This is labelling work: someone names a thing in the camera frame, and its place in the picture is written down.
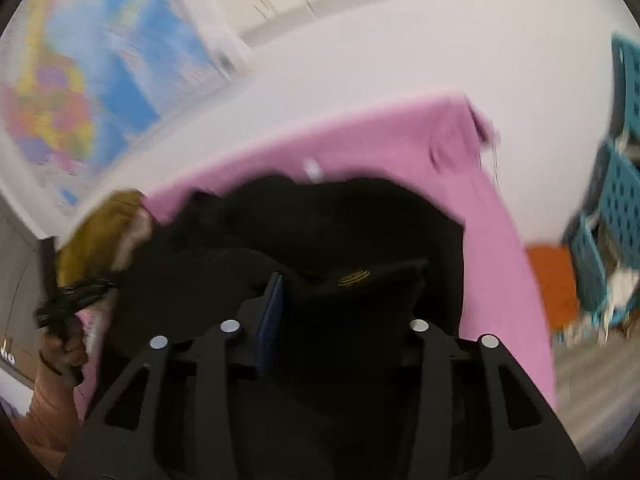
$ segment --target pink cloth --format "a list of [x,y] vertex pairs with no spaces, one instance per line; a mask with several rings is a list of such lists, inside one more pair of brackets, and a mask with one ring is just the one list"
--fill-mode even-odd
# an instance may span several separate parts
[[494,186],[480,165],[494,131],[464,97],[419,100],[320,124],[288,140],[149,194],[145,206],[169,221],[194,188],[225,192],[278,171],[305,181],[315,161],[328,180],[385,176],[461,219],[465,291],[460,336],[497,335],[555,407],[550,335],[535,276]]
[[89,408],[89,402],[94,396],[95,389],[98,385],[102,342],[111,323],[111,314],[109,312],[94,312],[90,308],[87,308],[78,312],[77,316],[82,322],[84,333],[92,334],[91,342],[87,342],[89,360],[82,367],[84,381],[74,389],[74,404],[78,412],[78,419],[84,420],[87,409]]

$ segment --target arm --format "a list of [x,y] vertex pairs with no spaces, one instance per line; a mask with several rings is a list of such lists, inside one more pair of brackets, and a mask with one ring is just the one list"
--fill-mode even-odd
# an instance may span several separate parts
[[74,366],[87,361],[82,330],[76,329],[64,346],[60,339],[45,335],[36,375],[33,398],[27,415],[14,420],[14,427],[29,447],[66,452],[79,428],[73,388],[59,374],[62,363]]

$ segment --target orange object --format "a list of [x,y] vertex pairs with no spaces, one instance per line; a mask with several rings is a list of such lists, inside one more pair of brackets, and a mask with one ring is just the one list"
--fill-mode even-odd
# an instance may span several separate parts
[[527,247],[533,272],[545,305],[546,322],[552,332],[562,330],[578,316],[574,266],[568,247]]

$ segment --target finger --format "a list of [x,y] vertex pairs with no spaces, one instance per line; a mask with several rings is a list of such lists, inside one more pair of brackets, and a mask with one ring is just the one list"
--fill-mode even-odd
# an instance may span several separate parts
[[42,337],[42,345],[49,349],[55,350],[62,347],[62,340],[53,334],[45,334]]
[[84,342],[81,337],[73,337],[65,344],[65,352],[72,352],[78,348],[84,348]]
[[74,350],[73,352],[69,352],[65,354],[62,361],[69,366],[83,366],[89,360],[86,352],[83,348],[79,348]]
[[84,335],[84,333],[82,332],[82,323],[76,316],[69,318],[69,320],[66,322],[66,331],[69,334],[69,337]]

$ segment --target white wall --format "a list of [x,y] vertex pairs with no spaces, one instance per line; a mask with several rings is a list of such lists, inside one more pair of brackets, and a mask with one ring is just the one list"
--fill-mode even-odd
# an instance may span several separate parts
[[0,397],[24,415],[29,409],[33,391],[0,368]]
[[277,38],[254,71],[123,160],[71,220],[0,137],[0,190],[36,234],[65,234],[115,187],[175,175],[328,114],[466,92],[500,130],[500,192],[526,240],[556,240],[609,124],[610,37],[640,40],[622,0],[387,0]]

